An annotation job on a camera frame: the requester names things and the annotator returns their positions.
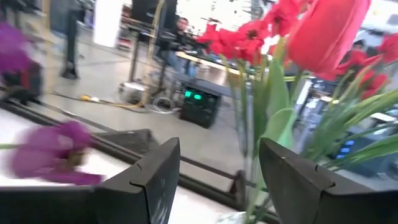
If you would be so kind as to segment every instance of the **blue light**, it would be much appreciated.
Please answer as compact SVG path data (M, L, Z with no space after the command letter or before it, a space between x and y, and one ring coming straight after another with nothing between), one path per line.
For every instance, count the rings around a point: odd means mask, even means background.
M347 146L353 146L354 144L355 144L355 142L353 140L346 141Z
M349 152L349 148L342 148L342 149L340 150L340 152L347 153L347 152Z

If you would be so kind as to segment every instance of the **gray floor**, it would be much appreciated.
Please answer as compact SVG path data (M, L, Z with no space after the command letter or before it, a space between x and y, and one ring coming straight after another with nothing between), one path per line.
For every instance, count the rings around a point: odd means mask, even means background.
M53 41L62 43L62 40L56 38L53 38ZM40 45L39 49L46 49L46 46ZM58 50L52 49L53 54L50 55L43 54L42 50L31 51L33 58L45 67L47 93L57 91L72 97L90 95L105 100L118 101L117 88L121 82L128 79L131 54L93 45L88 35L80 36L77 49L79 54L84 56L84 58L78 59L80 79L77 81L59 77L63 65L63 55ZM137 78L141 77L146 70L146 50L147 48L142 46L139 52ZM159 70L159 66L155 64L150 70ZM225 74L217 70L202 73L199 78L219 85L225 84ZM44 96L44 101L112 129L123 131L149 128L160 142L164 142L171 137L179 137L183 156L230 174L234 174L243 167L237 136L233 129L233 112L228 106L222 107L216 123L210 129L204 129L195 124L179 120L176 114L134 113L117 107L84 103L48 94ZM66 119L65 116L43 107L36 106L36 108L56 119ZM184 162L181 164L181 173L222 190L226 190L230 184L228 179ZM393 181L367 179L344 171L341 174L374 189L398 188L398 184Z

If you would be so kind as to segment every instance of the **man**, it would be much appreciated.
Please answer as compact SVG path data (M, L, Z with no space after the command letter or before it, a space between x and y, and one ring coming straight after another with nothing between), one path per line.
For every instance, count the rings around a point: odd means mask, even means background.
M172 43L170 44L169 50L165 52L167 46L165 44L160 45L160 50L156 54L157 56L164 58L162 56L166 56L167 63L173 67L176 72L183 73L183 67L185 65L185 59L176 56L176 52L180 50L185 50L185 29L188 27L188 19L184 17L180 17L177 21L177 25L174 29L171 30L171 33L174 34L177 38L174 41L178 43L179 46L173 46Z

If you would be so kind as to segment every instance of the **flower bouquet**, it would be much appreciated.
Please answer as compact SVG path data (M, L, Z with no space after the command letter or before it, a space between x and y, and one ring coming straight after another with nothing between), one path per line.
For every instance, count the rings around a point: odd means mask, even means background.
M198 38L199 42L210 43L209 50L220 55L224 61L232 92L235 128L241 152L246 162L251 161L250 164L246 163L245 169L248 178L256 183L256 188L247 198L246 213L235 214L232 219L223 217L222 223L257 223L267 214L271 195L260 206L256 203L261 189L266 187L258 163L259 140L270 138L289 149L293 148L292 130L296 120L294 100L304 71L313 72L313 75L319 77L336 73L336 68L339 68L341 59L350 49L370 4L370 0L280 0L263 19L248 22L237 31L216 30L215 24L208 24L206 32ZM298 20L298 16L303 13L303 19ZM269 60L268 55L261 54L261 48L265 38L276 35L279 36L279 41L271 47L272 60ZM343 126L332 129L341 134L366 116L398 101L392 100L393 97L396 98L398 91L375 95L387 83L386 77L374 69L376 64L398 58L389 53L391 49L396 50L396 47L391 47L395 46L394 42L385 40L384 43L390 47L381 47L379 56L360 61L364 68L356 74L355 80L340 97L341 103L333 104L335 101L332 100L322 125L333 125L335 121L331 118L339 119L335 115L337 112L350 111L339 123L335 123ZM234 60L239 68L238 82L234 82L233 75L229 72L228 60ZM284 69L292 62L298 66L299 71L288 89L284 82ZM248 75L249 67L254 69L252 77ZM360 113L370 102L376 105L367 113ZM310 143L309 151L303 155L318 162L319 158L324 158L325 152L336 149L336 145L332 144L332 149L322 142L327 134L329 133L323 128L315 131L314 136L317 137ZM335 142L339 134L328 140L329 143ZM374 147L376 146L365 151L374 152ZM384 152L394 151L392 148L389 145L390 150L386 149ZM374 153L371 157L384 154ZM370 158L361 157L358 160L358 156L360 157L357 155L342 162L347 164Z

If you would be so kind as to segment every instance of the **green display light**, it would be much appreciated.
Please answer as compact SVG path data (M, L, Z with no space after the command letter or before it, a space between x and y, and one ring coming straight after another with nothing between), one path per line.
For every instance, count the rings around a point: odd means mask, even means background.
M191 97L192 92L191 91L185 91L185 97Z

